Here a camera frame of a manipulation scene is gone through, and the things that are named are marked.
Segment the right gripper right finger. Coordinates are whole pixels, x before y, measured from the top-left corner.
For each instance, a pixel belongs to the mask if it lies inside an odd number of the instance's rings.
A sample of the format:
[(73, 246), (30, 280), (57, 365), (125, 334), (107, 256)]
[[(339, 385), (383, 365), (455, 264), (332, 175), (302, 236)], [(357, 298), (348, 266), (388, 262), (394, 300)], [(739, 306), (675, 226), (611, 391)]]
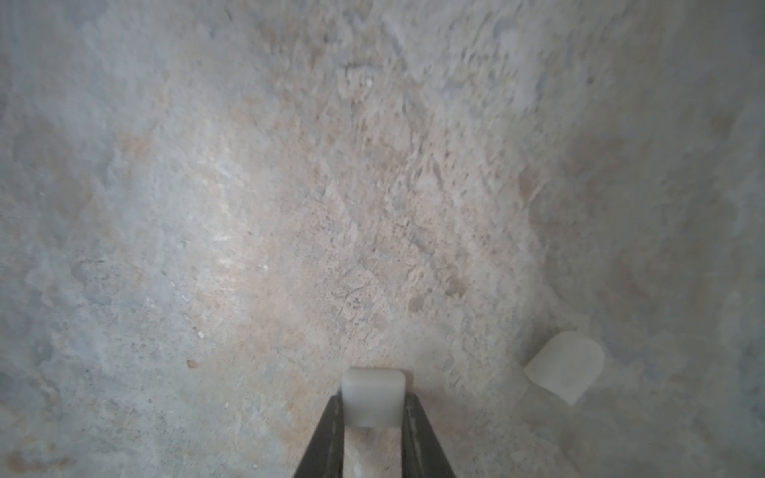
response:
[(407, 392), (402, 414), (402, 477), (456, 478), (420, 399)]

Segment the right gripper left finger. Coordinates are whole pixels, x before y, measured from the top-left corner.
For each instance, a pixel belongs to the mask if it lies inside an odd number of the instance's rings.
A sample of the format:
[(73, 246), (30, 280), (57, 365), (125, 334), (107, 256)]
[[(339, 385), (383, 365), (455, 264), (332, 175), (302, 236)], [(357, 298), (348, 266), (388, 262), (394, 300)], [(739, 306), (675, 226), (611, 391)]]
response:
[(345, 456), (345, 414), (342, 394), (330, 397), (294, 478), (342, 478)]

